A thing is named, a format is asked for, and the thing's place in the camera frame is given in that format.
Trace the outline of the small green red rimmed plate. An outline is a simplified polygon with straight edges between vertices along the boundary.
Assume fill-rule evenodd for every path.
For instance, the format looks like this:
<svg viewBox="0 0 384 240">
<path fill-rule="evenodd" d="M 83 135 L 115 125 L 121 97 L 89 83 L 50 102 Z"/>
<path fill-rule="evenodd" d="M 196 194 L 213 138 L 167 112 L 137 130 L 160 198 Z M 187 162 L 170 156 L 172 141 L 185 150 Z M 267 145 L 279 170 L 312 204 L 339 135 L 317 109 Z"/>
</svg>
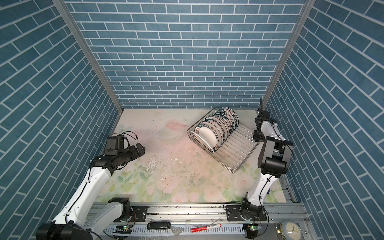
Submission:
<svg viewBox="0 0 384 240">
<path fill-rule="evenodd" d="M 209 127 L 199 127 L 197 126 L 192 134 L 196 139 L 210 152 L 214 153 L 217 148 L 218 138 L 213 130 Z"/>
</svg>

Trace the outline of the large green rimmed lettered plate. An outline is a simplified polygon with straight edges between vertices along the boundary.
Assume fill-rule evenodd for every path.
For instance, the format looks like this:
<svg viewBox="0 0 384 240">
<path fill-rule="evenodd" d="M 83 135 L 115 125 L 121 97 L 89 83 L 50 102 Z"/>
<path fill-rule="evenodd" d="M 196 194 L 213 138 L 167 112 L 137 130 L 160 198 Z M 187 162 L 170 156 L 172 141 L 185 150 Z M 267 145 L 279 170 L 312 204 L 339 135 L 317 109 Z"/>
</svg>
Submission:
<svg viewBox="0 0 384 240">
<path fill-rule="evenodd" d="M 210 123 L 210 122 L 206 122 L 206 121 L 202 121 L 200 123 L 198 123 L 196 125 L 196 127 L 199 126 L 199 127 L 202 127 L 202 126 L 205 126 L 205 127 L 209 127 L 213 130 L 213 132 L 216 134 L 217 138 L 218 138 L 218 144 L 217 144 L 217 148 L 216 148 L 216 151 L 219 149 L 219 147 L 222 145 L 223 143 L 223 136 L 221 134 L 221 132 L 219 131 L 219 129 L 217 128 L 217 126 L 215 126 L 213 123 Z"/>
</svg>

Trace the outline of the metal wire dish rack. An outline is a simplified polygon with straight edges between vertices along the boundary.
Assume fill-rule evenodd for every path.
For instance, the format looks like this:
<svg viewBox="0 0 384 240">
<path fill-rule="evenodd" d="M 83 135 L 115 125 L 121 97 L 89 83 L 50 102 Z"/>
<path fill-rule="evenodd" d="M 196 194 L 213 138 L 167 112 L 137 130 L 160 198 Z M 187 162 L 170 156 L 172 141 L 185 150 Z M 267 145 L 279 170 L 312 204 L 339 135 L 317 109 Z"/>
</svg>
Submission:
<svg viewBox="0 0 384 240">
<path fill-rule="evenodd" d="M 209 153 L 210 156 L 219 161 L 230 172 L 234 173 L 242 167 L 258 145 L 253 140 L 252 129 L 240 122 L 236 130 L 230 134 L 228 139 L 222 143 L 219 149 L 214 153 L 208 151 L 192 134 L 193 129 L 198 123 L 205 121 L 205 118 L 213 116 L 218 110 L 219 109 L 213 109 L 209 111 L 199 121 L 193 124 L 187 130 L 187 133 L 191 141 Z"/>
</svg>

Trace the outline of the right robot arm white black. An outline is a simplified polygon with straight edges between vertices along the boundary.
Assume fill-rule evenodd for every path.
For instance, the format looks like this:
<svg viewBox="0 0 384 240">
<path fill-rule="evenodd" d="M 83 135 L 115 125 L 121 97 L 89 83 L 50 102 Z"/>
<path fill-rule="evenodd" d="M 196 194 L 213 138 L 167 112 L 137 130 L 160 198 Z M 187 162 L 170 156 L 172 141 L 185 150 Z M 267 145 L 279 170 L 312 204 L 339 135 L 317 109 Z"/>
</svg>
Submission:
<svg viewBox="0 0 384 240">
<path fill-rule="evenodd" d="M 264 200 L 271 186 L 281 175 L 287 173 L 293 155 L 293 143 L 286 140 L 278 129 L 278 124 L 271 119 L 270 113 L 259 110 L 255 118 L 257 129 L 254 140 L 262 143 L 258 157 L 258 168 L 261 170 L 251 192 L 242 199 L 240 213 L 244 220 L 260 218 L 265 212 Z"/>
</svg>

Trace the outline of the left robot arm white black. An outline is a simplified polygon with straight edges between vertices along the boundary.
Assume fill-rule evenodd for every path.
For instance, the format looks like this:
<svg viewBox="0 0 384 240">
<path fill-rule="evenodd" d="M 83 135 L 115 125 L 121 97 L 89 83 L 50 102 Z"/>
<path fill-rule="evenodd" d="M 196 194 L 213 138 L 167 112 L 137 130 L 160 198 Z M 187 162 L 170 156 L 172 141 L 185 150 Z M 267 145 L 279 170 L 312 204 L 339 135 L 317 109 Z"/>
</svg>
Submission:
<svg viewBox="0 0 384 240">
<path fill-rule="evenodd" d="M 101 233 L 115 220 L 130 221 L 135 216 L 129 198 L 112 198 L 107 205 L 91 219 L 87 219 L 104 184 L 125 164 L 145 154 L 141 144 L 126 149 L 106 150 L 95 157 L 86 176 L 69 202 L 52 222 L 42 224 L 36 231 L 38 240 L 98 240 Z"/>
</svg>

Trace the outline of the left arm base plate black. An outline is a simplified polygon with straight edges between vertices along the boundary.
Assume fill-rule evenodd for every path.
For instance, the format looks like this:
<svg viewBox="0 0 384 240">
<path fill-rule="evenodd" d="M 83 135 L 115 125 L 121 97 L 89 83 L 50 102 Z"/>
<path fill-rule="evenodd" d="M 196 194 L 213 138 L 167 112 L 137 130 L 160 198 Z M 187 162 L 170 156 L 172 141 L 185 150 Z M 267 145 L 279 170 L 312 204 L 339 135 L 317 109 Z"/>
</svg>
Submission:
<svg viewBox="0 0 384 240">
<path fill-rule="evenodd" d="M 132 219 L 130 222 L 144 223 L 146 221 L 148 206 L 131 206 Z"/>
</svg>

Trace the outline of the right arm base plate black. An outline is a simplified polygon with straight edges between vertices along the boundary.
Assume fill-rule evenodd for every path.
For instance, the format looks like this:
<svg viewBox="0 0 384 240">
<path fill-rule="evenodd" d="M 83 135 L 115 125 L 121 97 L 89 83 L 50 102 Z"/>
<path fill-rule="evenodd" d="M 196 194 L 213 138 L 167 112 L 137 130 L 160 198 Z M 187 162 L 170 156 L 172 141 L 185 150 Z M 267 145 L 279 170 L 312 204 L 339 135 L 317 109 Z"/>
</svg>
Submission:
<svg viewBox="0 0 384 240">
<path fill-rule="evenodd" d="M 263 208 L 251 206 L 241 210 L 240 205 L 225 205 L 226 217 L 228 222 L 240 221 L 266 221 L 267 215 Z"/>
</svg>

